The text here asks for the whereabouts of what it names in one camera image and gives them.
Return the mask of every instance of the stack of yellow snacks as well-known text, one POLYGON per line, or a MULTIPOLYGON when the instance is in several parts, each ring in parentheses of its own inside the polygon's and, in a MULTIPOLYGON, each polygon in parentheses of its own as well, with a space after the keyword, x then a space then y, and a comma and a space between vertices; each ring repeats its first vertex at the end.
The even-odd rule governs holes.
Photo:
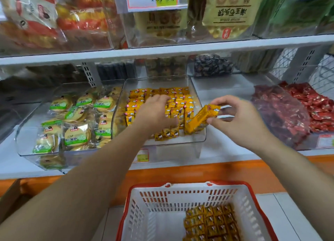
POLYGON ((192 134, 202 131, 208 125, 206 120, 217 117, 219 111, 220 106, 206 104, 193 119, 186 120, 185 133, 192 134))
POLYGON ((126 122, 131 125, 136 116, 136 112, 147 98, 154 95, 168 95, 170 100, 166 104, 166 117, 177 118, 178 127, 165 128, 160 133, 156 133, 156 141, 162 141, 179 136, 179 130, 184 129, 188 120, 194 117, 193 96, 190 95, 189 88, 159 88, 159 89, 135 89, 130 91, 129 103, 127 104, 126 122))
POLYGON ((216 207, 200 205, 186 212, 183 241, 240 241, 231 204, 216 207))

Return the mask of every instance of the person's left hand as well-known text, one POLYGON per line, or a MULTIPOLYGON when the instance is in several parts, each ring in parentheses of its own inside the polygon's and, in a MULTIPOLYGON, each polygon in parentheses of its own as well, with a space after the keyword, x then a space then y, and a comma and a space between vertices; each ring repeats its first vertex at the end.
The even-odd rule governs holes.
POLYGON ((175 127, 179 124, 177 118, 165 116, 165 106, 170 99, 167 95, 154 95, 149 97, 136 113, 132 126, 139 127, 147 132, 147 136, 162 131, 164 128, 175 127))

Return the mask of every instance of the forearm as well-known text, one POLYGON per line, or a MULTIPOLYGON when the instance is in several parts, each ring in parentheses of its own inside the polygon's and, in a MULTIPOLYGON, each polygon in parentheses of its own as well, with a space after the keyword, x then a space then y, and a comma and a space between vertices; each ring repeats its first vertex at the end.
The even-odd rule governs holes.
POLYGON ((6 236, 8 241, 89 241, 147 139, 140 130, 140 127, 128 127, 35 196, 0 225, 0 236, 6 236))
POLYGON ((278 139, 256 152, 324 241, 333 239, 334 178, 278 139))

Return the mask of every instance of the red basket rim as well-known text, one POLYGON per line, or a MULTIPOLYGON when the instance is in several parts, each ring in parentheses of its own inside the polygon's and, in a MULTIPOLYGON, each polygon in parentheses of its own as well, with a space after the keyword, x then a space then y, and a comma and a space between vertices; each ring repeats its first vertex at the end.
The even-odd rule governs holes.
MULTIPOLYGON (((265 213, 260 208, 260 205, 259 205, 259 203, 258 203, 258 201, 256 199, 256 196, 255 196, 254 191, 253 191, 252 187, 250 186, 250 184, 248 184, 245 181, 222 181, 222 180, 214 180, 214 181, 210 181, 210 182, 213 183, 213 184, 216 184, 216 185, 245 185, 245 186, 247 186, 247 188, 248 188, 248 190, 250 192, 250 195, 251 195, 251 197, 252 197, 252 199, 254 201, 255 207, 258 210, 258 212, 260 213, 260 215, 261 215, 261 217, 262 217, 262 219, 263 219, 263 221, 265 223, 265 226, 266 226, 266 228, 268 230, 268 233, 269 233, 269 236, 270 236, 271 240, 272 241, 279 241, 278 238, 277 238, 277 236, 276 236, 275 231, 273 230, 272 225, 269 222, 269 219, 267 218, 267 216, 265 215, 265 213)), ((122 219, 121 219, 120 224, 118 226, 116 241, 121 241, 121 239, 122 239, 124 220, 126 218, 126 215, 128 214, 129 204, 130 204, 130 196, 131 196, 132 189, 134 189, 134 188, 161 187, 161 186, 163 186, 165 184, 166 184, 165 182, 143 183, 143 184, 136 184, 136 185, 133 185, 132 187, 130 187, 128 195, 127 195, 127 198, 126 198, 126 203, 125 203, 125 208, 124 208, 123 216, 122 216, 122 219)))

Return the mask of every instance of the hand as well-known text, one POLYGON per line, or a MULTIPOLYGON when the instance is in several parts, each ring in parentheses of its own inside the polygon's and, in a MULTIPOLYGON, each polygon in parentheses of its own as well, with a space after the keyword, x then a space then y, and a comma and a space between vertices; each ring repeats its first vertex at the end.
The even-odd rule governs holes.
POLYGON ((148 133, 148 137, 164 128, 178 126, 178 119, 165 116, 165 106, 169 99, 167 95, 149 97, 136 113, 132 125, 139 126, 142 131, 148 133))
POLYGON ((211 104, 232 106, 221 109, 219 115, 233 115, 234 118, 209 118, 207 122, 226 134, 237 145, 257 153, 269 143, 278 140, 270 133, 251 102, 226 95, 212 100, 211 104))

